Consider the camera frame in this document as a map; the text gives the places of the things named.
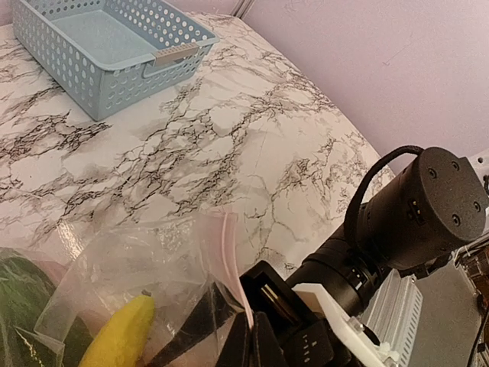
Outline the red fake fruit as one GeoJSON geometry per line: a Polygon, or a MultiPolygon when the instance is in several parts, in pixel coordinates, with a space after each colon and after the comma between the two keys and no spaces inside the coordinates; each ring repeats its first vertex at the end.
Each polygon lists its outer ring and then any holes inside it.
{"type": "Polygon", "coordinates": [[[48,276],[55,287],[60,284],[68,270],[66,266],[63,266],[55,261],[40,260],[34,261],[34,263],[40,270],[42,270],[43,273],[45,273],[46,276],[48,276]]]}

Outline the yellow fake bananas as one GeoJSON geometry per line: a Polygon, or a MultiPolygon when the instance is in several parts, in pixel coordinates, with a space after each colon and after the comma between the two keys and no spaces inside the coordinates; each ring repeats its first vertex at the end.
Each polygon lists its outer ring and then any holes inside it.
{"type": "Polygon", "coordinates": [[[116,311],[85,351],[79,366],[136,366],[154,320],[152,296],[140,295],[116,311]]]}

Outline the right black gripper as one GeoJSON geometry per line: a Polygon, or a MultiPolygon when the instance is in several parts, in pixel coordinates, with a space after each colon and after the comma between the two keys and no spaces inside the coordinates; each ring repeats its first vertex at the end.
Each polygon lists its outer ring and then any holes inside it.
{"type": "MultiPolygon", "coordinates": [[[[240,277],[251,306],[253,325],[237,316],[221,351],[222,366],[289,366],[282,346],[318,317],[308,310],[284,279],[265,261],[240,277]]],[[[219,283],[202,295],[168,344],[147,366],[167,366],[217,331],[240,308],[219,283]]]]}

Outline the clear zip top bag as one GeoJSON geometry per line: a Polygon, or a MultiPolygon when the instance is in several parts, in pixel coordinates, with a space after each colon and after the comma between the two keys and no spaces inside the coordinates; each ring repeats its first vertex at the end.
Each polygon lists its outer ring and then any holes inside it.
{"type": "Polygon", "coordinates": [[[217,331],[167,366],[214,366],[235,316],[251,321],[239,284],[238,215],[213,210],[164,222],[119,226],[99,232],[73,260],[34,332],[49,344],[63,342],[80,318],[96,334],[132,299],[155,302],[142,363],[148,364],[175,336],[202,295],[219,283],[240,308],[217,331]]]}

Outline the green fake vegetable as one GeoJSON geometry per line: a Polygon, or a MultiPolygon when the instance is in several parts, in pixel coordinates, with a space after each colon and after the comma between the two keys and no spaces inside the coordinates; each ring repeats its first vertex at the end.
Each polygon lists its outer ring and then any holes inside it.
{"type": "Polygon", "coordinates": [[[51,349],[34,326],[55,291],[53,282],[33,262],[13,252],[1,256],[1,365],[78,366],[92,342],[80,318],[66,339],[51,349]]]}

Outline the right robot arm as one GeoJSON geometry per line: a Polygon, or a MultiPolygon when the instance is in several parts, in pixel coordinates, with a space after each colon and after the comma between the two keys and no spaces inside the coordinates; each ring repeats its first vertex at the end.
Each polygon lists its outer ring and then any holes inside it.
{"type": "Polygon", "coordinates": [[[364,176],[344,222],[288,278],[259,261],[238,278],[245,312],[219,366],[395,366],[358,316],[392,271],[424,278],[479,239],[488,176],[443,148],[406,145],[364,176]]]}

